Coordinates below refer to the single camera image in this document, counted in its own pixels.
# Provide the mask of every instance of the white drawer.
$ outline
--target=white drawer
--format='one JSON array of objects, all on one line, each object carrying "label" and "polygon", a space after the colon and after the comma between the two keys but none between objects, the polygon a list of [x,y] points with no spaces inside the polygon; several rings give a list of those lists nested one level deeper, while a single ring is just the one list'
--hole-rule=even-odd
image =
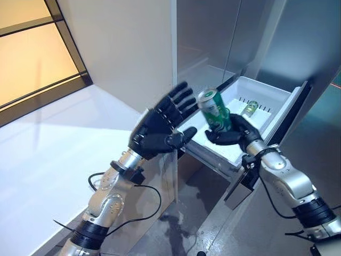
[{"label": "white drawer", "polygon": [[[239,77],[222,90],[221,95],[231,113],[235,114],[240,114],[248,101],[257,101],[259,108],[251,118],[247,117],[246,119],[258,128],[264,141],[269,142],[288,115],[304,86],[305,83],[290,93],[247,77]],[[199,110],[178,130],[183,131],[189,126],[196,127],[198,133],[187,144],[185,151],[231,181],[241,165],[243,152],[239,146],[218,146],[209,142],[205,136],[208,124]]]}]

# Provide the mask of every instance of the wire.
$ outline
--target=wire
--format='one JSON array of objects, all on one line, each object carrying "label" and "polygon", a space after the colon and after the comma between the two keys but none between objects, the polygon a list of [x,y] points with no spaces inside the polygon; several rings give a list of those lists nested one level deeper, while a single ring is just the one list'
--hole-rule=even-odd
[{"label": "wire", "polygon": [[154,188],[154,187],[152,187],[152,186],[147,186],[147,185],[135,185],[135,187],[145,187],[145,188],[151,188],[151,189],[155,190],[156,193],[157,193],[158,196],[159,196],[159,206],[158,206],[158,208],[156,209],[156,211],[155,211],[152,215],[150,215],[150,216],[148,216],[148,217],[139,218],[139,219],[132,219],[132,220],[128,220],[128,221],[122,223],[122,224],[119,225],[117,228],[115,228],[113,231],[109,232],[106,236],[110,236],[112,233],[114,233],[115,231],[117,231],[118,229],[120,229],[121,227],[123,227],[124,225],[127,225],[128,223],[131,223],[131,222],[134,222],[134,221],[148,220],[148,219],[152,218],[155,214],[157,214],[157,212],[160,210],[161,204],[162,204],[161,194],[160,194],[160,192],[159,192],[156,188]]},{"label": "wire", "polygon": [[94,173],[94,174],[91,174],[88,178],[87,178],[87,182],[89,182],[89,185],[90,187],[92,187],[93,190],[97,191],[96,187],[93,185],[92,181],[91,181],[91,178],[92,177],[95,177],[95,176],[98,176],[98,175],[103,175],[104,172],[97,172],[97,173]]},{"label": "wire", "polygon": [[268,189],[267,189],[267,187],[266,187],[266,185],[265,185],[263,179],[262,179],[261,177],[259,177],[259,178],[261,179],[261,182],[262,182],[262,184],[263,184],[263,186],[264,186],[264,188],[265,188],[265,192],[266,192],[266,194],[267,194],[267,196],[268,196],[268,198],[269,198],[269,200],[270,200],[270,203],[271,203],[273,209],[275,210],[275,212],[276,212],[279,216],[281,216],[282,218],[284,218],[284,219],[296,219],[296,216],[284,216],[284,215],[282,215],[282,214],[277,210],[277,208],[276,208],[275,205],[273,204],[273,201],[272,201],[272,199],[271,199],[270,193],[269,193],[269,191],[268,191]]},{"label": "wire", "polygon": [[341,205],[335,206],[335,207],[332,208],[332,210],[339,209],[340,207],[341,207]]},{"label": "wire", "polygon": [[301,236],[300,234],[303,234],[304,231],[301,230],[299,232],[294,232],[294,233],[284,233],[286,236],[296,236],[298,238],[301,238],[301,239],[304,239],[304,240],[307,240],[309,242],[312,242],[308,237],[305,237],[305,236]]},{"label": "wire", "polygon": [[[92,175],[89,176],[88,182],[89,182],[90,186],[91,186],[93,189],[96,190],[96,188],[94,187],[94,185],[93,185],[92,182],[91,182],[91,178],[94,177],[94,176],[97,176],[97,175],[102,175],[102,174],[103,174],[103,173],[100,173],[100,172],[99,172],[99,173],[94,173],[94,174],[92,174]],[[157,193],[158,196],[159,196],[159,206],[158,206],[158,208],[156,209],[156,211],[155,211],[152,215],[150,215],[150,216],[148,216],[148,217],[145,217],[145,218],[138,218],[138,219],[132,219],[132,220],[128,220],[128,221],[122,223],[122,224],[119,225],[117,228],[115,228],[113,231],[111,231],[110,233],[108,233],[108,234],[106,235],[106,237],[107,237],[107,236],[110,236],[112,233],[114,233],[115,231],[117,231],[118,229],[120,229],[121,227],[123,227],[124,225],[127,225],[128,223],[135,222],[135,221],[148,220],[148,219],[152,218],[155,214],[157,214],[157,212],[160,210],[161,205],[162,205],[162,199],[161,199],[161,194],[160,194],[160,192],[159,192],[156,188],[154,188],[154,187],[152,187],[152,186],[147,186],[147,185],[134,185],[134,186],[135,186],[135,187],[151,188],[151,189],[155,190],[156,193]],[[74,229],[69,228],[69,227],[63,225],[62,223],[60,223],[60,222],[58,222],[58,221],[56,221],[56,220],[53,220],[53,221],[54,221],[55,223],[57,223],[58,225],[61,225],[63,228],[66,228],[66,229],[68,229],[68,230],[70,230],[70,231],[72,231],[72,232],[75,231]]]},{"label": "wire", "polygon": [[66,229],[69,229],[70,231],[72,231],[72,232],[74,232],[75,230],[74,229],[72,229],[72,228],[69,228],[69,227],[67,227],[67,226],[65,226],[65,225],[63,225],[62,223],[60,223],[60,222],[58,222],[58,221],[56,221],[56,220],[53,220],[55,223],[57,223],[58,225],[61,225],[63,228],[66,228]]}]

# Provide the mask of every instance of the gray floor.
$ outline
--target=gray floor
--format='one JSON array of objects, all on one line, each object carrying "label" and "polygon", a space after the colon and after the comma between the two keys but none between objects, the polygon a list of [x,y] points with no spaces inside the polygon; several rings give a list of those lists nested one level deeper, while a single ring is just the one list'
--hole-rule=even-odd
[{"label": "gray floor", "polygon": [[[341,90],[328,87],[281,147],[292,164],[311,178],[330,206],[341,204],[340,102]],[[281,204],[274,191],[270,192],[278,209],[291,215],[291,209]],[[188,188],[184,190],[183,196],[188,200],[178,206],[172,205],[134,246],[130,255],[196,255],[199,250],[208,256],[310,255],[311,242],[284,235],[301,230],[300,223],[278,217],[262,186],[258,186],[235,211],[229,210],[220,199],[199,229],[198,223],[212,205],[201,216],[203,209],[196,206],[195,194]],[[189,220],[192,214],[193,218],[199,216],[198,220]]]}]

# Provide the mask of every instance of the soda can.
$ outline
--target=soda can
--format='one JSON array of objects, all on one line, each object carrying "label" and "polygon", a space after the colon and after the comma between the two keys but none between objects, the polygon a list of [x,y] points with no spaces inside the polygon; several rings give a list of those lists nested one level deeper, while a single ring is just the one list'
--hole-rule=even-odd
[{"label": "soda can", "polygon": [[254,112],[257,110],[257,108],[258,108],[258,102],[252,100],[246,105],[246,107],[242,111],[241,115],[245,114],[248,117],[251,117],[254,114]]},{"label": "soda can", "polygon": [[232,129],[230,110],[225,107],[218,90],[202,91],[198,96],[198,106],[212,131],[219,133]]}]

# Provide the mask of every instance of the beverage can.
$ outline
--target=beverage can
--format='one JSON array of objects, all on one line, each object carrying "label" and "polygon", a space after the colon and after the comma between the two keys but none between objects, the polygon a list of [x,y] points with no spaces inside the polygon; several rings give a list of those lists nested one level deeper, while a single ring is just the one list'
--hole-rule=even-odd
[{"label": "beverage can", "polygon": [[226,132],[232,129],[230,110],[216,89],[206,89],[198,96],[201,109],[210,129],[214,132]]}]

